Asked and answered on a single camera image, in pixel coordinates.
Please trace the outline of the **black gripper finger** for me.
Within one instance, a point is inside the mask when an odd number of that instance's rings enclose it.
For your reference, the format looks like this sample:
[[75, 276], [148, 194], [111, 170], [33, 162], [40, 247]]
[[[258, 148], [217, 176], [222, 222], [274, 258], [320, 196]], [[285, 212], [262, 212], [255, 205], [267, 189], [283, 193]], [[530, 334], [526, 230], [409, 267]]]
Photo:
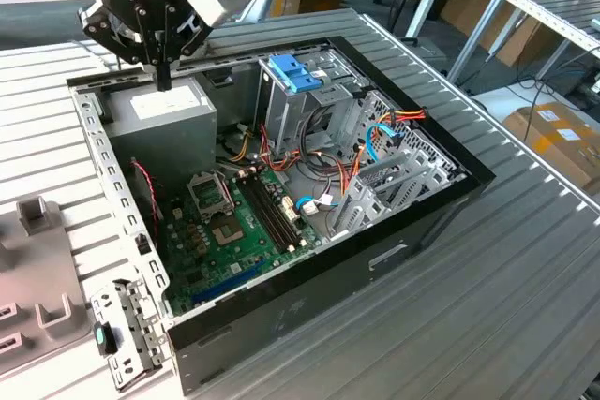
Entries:
[[212, 27], [194, 9], [168, 4], [164, 13], [163, 90], [172, 89], [172, 65], [191, 56], [206, 41]]
[[79, 17], [83, 32], [95, 42], [114, 53], [125, 62], [142, 64], [150, 73], [159, 92], [165, 91], [165, 60], [156, 32], [146, 25], [147, 11], [140, 6], [134, 8], [138, 31], [132, 36], [121, 35], [110, 22], [109, 10], [96, 2], [87, 10], [80, 10]]

